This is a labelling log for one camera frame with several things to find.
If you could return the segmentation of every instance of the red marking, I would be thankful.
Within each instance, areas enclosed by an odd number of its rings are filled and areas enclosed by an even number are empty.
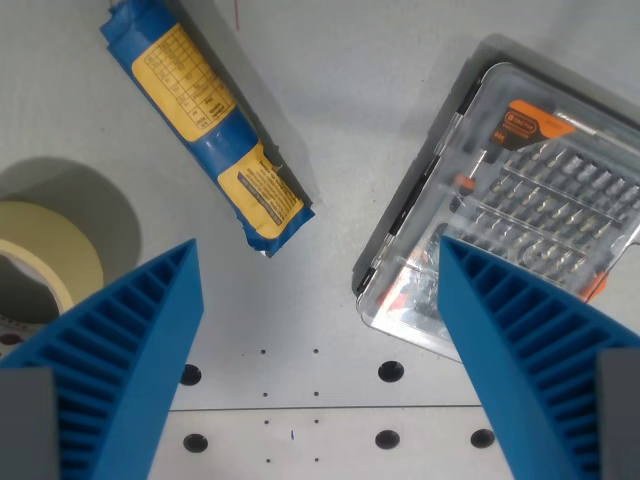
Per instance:
[[[240,31],[240,15],[238,14],[238,0],[233,0],[233,8],[236,11],[236,32]]]

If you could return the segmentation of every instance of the plastic case lid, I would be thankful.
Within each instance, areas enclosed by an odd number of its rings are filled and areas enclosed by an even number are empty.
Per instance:
[[[493,66],[358,297],[363,321],[459,360],[437,310],[443,234],[584,300],[640,226],[640,132],[515,67]]]

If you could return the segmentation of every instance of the metal plate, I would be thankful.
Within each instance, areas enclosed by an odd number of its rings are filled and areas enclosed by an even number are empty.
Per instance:
[[[172,412],[149,478],[512,478],[497,442],[472,446],[471,435],[485,428],[478,407]],[[400,437],[391,450],[376,446],[384,430]],[[193,433],[206,437],[205,451],[183,447]]]

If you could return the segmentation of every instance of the white work surface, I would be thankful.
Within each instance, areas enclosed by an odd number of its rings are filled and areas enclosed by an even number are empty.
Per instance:
[[[462,365],[367,328],[352,267],[484,38],[505,35],[640,104],[640,4],[239,0],[239,31],[233,0],[183,4],[314,201],[316,217],[271,259],[245,244],[105,49],[107,0],[0,0],[0,194],[58,202],[99,232],[109,280],[198,240],[206,311],[189,362],[203,377],[179,387],[151,478],[509,478],[497,443],[469,442],[490,427]],[[117,202],[96,215],[97,190],[56,183],[84,178],[75,163],[120,192],[111,198],[130,205],[133,233],[117,233]],[[72,193],[85,198],[57,200]],[[635,329],[639,264],[634,247],[594,302]],[[404,365],[397,383],[378,378],[387,360]],[[397,448],[375,446],[384,429],[401,435]],[[187,452],[189,433],[209,448]]]

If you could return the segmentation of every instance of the tape roll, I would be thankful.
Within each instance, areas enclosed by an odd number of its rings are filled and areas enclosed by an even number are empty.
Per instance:
[[[49,287],[64,313],[104,285],[98,253],[62,215],[26,202],[0,202],[0,255]]]

